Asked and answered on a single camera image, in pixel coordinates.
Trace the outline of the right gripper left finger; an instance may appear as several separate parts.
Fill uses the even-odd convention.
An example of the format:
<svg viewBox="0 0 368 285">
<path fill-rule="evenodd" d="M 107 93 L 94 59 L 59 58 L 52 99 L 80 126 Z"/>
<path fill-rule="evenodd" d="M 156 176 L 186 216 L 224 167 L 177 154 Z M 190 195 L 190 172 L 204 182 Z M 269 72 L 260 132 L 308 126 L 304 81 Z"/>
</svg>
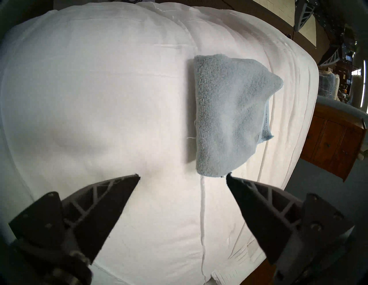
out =
<svg viewBox="0 0 368 285">
<path fill-rule="evenodd" d="M 138 174 L 88 185 L 61 200 L 49 192 L 10 223 L 9 285 L 90 285 L 90 265 L 119 220 Z"/>
</svg>

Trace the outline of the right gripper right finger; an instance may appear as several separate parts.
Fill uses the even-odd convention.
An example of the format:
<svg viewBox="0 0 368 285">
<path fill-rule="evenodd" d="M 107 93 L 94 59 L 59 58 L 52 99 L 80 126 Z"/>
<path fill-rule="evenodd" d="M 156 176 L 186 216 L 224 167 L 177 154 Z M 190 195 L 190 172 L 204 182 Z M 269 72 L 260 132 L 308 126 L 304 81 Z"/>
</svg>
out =
<svg viewBox="0 0 368 285">
<path fill-rule="evenodd" d="M 311 283 L 347 252 L 354 223 L 315 193 L 303 201 L 228 173 L 226 183 L 270 264 L 274 283 Z"/>
</svg>

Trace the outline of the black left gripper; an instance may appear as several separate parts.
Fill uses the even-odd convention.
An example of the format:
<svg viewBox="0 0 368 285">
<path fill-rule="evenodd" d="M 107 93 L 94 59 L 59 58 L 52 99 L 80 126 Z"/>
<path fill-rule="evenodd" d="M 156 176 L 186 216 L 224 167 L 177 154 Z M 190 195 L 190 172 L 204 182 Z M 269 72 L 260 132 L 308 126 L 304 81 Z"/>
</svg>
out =
<svg viewBox="0 0 368 285">
<path fill-rule="evenodd" d="M 344 34 L 345 24 L 335 11 L 316 7 L 316 0 L 295 0 L 294 31 L 299 32 L 315 10 L 315 19 L 324 29 L 330 43 L 333 44 L 330 45 L 329 49 L 324 53 L 321 60 L 318 62 L 318 66 L 330 66 L 341 59 L 341 45 L 348 44 Z"/>
</svg>

